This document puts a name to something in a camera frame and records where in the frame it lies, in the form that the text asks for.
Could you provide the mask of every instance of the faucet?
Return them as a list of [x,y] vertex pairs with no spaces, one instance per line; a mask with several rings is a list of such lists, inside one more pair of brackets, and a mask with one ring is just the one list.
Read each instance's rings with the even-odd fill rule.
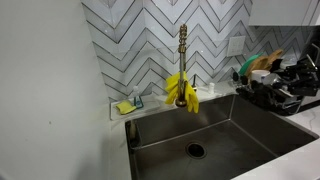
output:
[[185,90],[187,81],[184,80],[184,71],[186,70],[186,39],[187,39],[187,25],[180,26],[179,31],[179,48],[180,53],[180,79],[178,80],[178,97],[176,99],[176,105],[178,107],[185,107],[187,101],[185,99]]

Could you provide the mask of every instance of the electrical outlet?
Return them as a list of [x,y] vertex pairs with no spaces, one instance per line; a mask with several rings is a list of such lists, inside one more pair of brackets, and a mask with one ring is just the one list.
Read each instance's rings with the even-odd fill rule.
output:
[[246,36],[236,36],[229,39],[227,57],[238,56],[242,54]]

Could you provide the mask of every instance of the kitchen sink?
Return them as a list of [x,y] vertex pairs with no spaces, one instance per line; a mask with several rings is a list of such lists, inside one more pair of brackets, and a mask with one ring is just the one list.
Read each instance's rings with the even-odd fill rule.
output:
[[319,138],[238,95],[125,126],[132,179],[148,180],[231,179]]

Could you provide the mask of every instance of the yellow sponge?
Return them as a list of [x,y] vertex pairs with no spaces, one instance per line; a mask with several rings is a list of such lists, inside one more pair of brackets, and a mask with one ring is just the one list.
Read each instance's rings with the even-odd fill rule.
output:
[[137,109],[137,107],[132,106],[128,100],[122,101],[121,103],[117,104],[116,107],[119,109],[120,114],[128,114]]

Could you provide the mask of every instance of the sink drain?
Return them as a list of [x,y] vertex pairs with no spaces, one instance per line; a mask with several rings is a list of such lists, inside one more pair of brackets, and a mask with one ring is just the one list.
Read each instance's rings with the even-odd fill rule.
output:
[[202,159],[207,155],[206,150],[198,143],[190,143],[186,146],[187,154],[194,159]]

